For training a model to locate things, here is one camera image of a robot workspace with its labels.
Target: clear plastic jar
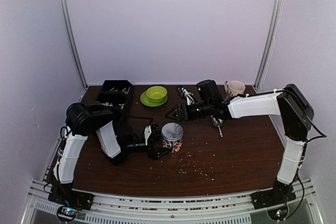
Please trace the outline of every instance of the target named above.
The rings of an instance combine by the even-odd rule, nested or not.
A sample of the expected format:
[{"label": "clear plastic jar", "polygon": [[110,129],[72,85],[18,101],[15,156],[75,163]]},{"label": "clear plastic jar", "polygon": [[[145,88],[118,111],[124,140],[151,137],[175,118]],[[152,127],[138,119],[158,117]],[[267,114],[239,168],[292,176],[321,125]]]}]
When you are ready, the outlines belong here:
[{"label": "clear plastic jar", "polygon": [[167,123],[162,127],[162,145],[165,148],[172,148],[172,153],[177,153],[182,148],[183,129],[177,123]]}]

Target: white wall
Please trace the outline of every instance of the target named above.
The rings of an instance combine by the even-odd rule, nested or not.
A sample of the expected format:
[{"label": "white wall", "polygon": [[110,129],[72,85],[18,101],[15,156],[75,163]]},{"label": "white wall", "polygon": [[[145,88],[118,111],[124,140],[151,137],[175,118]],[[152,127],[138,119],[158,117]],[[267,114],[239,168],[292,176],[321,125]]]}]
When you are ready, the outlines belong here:
[{"label": "white wall", "polygon": [[59,0],[0,0],[0,217],[18,223],[82,92]]},{"label": "white wall", "polygon": [[[262,90],[295,83],[328,138],[311,142],[301,174],[311,177],[323,209],[336,209],[336,0],[285,0]],[[317,135],[314,130],[310,137]]]},{"label": "white wall", "polygon": [[254,83],[274,0],[68,0],[89,84]]}]

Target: dark wood surface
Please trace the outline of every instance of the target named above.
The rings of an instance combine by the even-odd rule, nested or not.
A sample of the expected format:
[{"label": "dark wood surface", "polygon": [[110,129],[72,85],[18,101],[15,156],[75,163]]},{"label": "dark wood surface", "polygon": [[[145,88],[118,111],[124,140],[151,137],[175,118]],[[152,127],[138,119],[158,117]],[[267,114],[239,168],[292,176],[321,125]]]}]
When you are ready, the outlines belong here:
[{"label": "dark wood surface", "polygon": [[[175,86],[166,86],[166,104],[150,108],[140,102],[149,86],[135,86],[130,112],[153,117],[162,127],[165,113],[184,102]],[[97,98],[101,87],[90,87],[83,101]],[[199,98],[195,86],[188,87]],[[247,87],[248,93],[254,93]],[[129,155],[120,166],[113,166],[103,155],[99,140],[90,136],[79,157],[74,189],[130,196],[200,196],[236,193],[269,188],[277,175],[284,152],[281,141],[268,116],[256,116],[224,122],[224,137],[208,119],[181,123],[183,146],[177,154],[158,161],[146,153]],[[129,119],[134,132],[141,134],[148,122]]]}]

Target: jar lid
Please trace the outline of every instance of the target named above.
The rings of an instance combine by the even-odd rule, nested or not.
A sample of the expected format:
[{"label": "jar lid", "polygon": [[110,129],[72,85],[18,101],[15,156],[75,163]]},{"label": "jar lid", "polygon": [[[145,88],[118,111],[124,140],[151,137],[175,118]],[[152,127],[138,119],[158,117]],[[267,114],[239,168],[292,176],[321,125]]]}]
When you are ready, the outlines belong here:
[{"label": "jar lid", "polygon": [[183,129],[177,123],[167,123],[162,127],[161,134],[169,141],[176,141],[183,136]]}]

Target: green saucer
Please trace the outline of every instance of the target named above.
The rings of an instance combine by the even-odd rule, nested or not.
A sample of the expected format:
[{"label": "green saucer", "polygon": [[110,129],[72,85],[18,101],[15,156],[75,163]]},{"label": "green saucer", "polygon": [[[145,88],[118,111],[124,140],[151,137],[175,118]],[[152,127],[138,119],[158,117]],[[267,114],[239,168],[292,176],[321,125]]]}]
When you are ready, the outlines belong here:
[{"label": "green saucer", "polygon": [[157,106],[161,106],[163,103],[165,103],[168,99],[168,96],[166,96],[166,98],[160,102],[160,103],[154,103],[154,102],[151,102],[148,98],[148,96],[146,95],[146,92],[143,92],[142,95],[140,96],[140,101],[148,106],[148,107],[157,107]]}]

